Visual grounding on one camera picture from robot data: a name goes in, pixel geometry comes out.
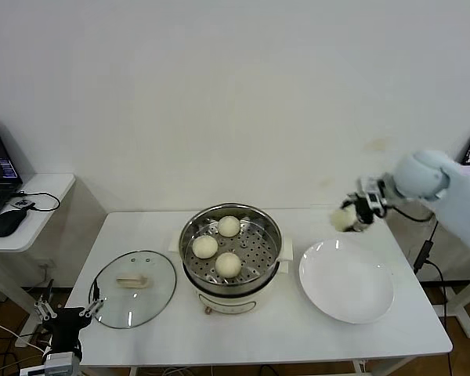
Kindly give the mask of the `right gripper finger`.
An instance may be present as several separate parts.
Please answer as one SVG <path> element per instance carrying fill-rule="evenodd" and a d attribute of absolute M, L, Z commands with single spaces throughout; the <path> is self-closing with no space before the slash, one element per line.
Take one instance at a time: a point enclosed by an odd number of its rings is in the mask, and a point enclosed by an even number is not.
<path fill-rule="evenodd" d="M 356 221 L 352 225 L 353 231 L 362 233 L 366 231 L 374 223 L 374 215 L 372 213 L 357 214 Z"/>
<path fill-rule="evenodd" d="M 362 207 L 363 197 L 357 192 L 348 193 L 346 199 L 342 202 L 341 210 L 359 210 Z"/>

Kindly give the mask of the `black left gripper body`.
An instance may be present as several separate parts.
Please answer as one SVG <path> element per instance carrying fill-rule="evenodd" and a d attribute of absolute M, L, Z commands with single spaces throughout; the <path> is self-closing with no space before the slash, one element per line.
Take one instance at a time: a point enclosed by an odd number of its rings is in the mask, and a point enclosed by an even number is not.
<path fill-rule="evenodd" d="M 85 313 L 83 307 L 58 309 L 55 315 L 42 321 L 42 326 L 52 335 L 51 352 L 81 353 L 79 333 L 90 325 L 92 317 Z"/>

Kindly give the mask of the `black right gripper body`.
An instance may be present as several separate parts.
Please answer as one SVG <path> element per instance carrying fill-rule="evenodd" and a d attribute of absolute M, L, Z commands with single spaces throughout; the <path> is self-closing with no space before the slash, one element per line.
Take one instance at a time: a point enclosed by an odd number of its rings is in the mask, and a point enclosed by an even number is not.
<path fill-rule="evenodd" d="M 359 219 L 383 219 L 387 216 L 389 206 L 385 188 L 385 182 L 381 178 L 358 178 L 356 213 Z"/>

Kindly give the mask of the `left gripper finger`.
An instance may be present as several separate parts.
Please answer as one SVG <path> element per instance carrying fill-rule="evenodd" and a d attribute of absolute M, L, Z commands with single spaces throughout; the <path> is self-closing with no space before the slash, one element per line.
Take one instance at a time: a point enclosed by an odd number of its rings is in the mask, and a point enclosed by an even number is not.
<path fill-rule="evenodd" d="M 57 318 L 57 313 L 49 304 L 53 282 L 54 279 L 51 279 L 49 281 L 48 285 L 45 287 L 38 300 L 34 303 L 34 310 L 38 314 L 39 318 L 43 321 L 49 321 L 51 319 Z"/>
<path fill-rule="evenodd" d="M 97 283 L 97 279 L 92 282 L 92 300 L 85 307 L 83 311 L 83 316 L 91 318 L 94 316 L 100 308 L 103 306 L 104 299 L 100 297 L 100 289 Z"/>

